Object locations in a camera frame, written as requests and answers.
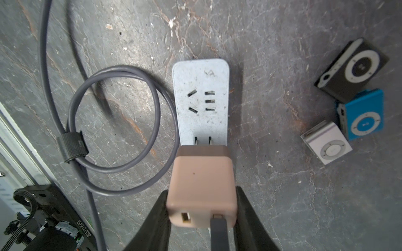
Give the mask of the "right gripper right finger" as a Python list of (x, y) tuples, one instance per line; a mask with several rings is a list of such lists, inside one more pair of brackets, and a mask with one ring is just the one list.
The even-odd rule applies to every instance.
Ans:
[(236, 187), (238, 212), (234, 226), (234, 240), (237, 251), (279, 251), (255, 213), (245, 192)]

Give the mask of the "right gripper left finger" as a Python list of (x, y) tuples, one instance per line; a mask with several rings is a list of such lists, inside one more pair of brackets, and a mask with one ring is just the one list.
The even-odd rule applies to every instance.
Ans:
[(166, 207), (168, 190), (161, 192), (134, 238), (125, 251), (167, 251), (171, 234), (171, 222)]

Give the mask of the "pink USB charger adapter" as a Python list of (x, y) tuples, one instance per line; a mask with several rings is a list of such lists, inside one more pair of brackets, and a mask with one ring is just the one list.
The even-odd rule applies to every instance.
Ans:
[(171, 223), (181, 228), (210, 228), (220, 215), (228, 228), (237, 221), (237, 194), (229, 148), (183, 145), (174, 160), (166, 201)]

